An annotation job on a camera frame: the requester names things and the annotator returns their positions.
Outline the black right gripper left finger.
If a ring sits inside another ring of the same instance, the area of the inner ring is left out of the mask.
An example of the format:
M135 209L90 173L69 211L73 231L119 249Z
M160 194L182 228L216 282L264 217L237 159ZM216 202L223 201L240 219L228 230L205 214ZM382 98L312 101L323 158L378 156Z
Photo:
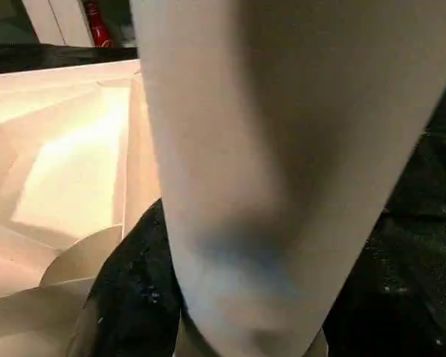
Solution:
M68 355L172 356L182 307L158 199L101 267Z

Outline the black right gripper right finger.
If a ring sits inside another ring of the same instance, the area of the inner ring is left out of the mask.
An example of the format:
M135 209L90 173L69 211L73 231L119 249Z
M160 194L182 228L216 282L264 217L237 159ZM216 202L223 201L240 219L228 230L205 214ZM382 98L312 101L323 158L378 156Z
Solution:
M330 356L446 356L446 216L382 213L323 331Z

